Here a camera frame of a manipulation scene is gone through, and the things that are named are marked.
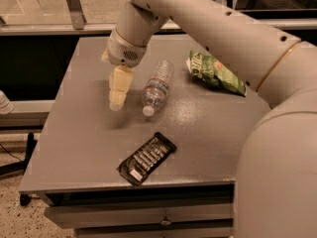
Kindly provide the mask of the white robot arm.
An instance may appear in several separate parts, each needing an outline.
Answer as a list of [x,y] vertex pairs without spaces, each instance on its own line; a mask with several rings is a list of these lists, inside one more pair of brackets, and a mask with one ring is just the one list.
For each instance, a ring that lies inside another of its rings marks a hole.
[[172,20],[271,106],[239,156],[234,238],[317,237],[317,47],[212,0],[129,0],[108,45],[134,66]]

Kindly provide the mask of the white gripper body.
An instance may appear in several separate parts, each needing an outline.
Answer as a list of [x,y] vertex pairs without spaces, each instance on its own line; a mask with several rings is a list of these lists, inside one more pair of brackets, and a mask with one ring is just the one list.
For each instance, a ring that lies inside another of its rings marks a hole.
[[109,62],[115,65],[137,66],[146,53],[146,47],[138,47],[125,41],[116,30],[113,30],[107,43]]

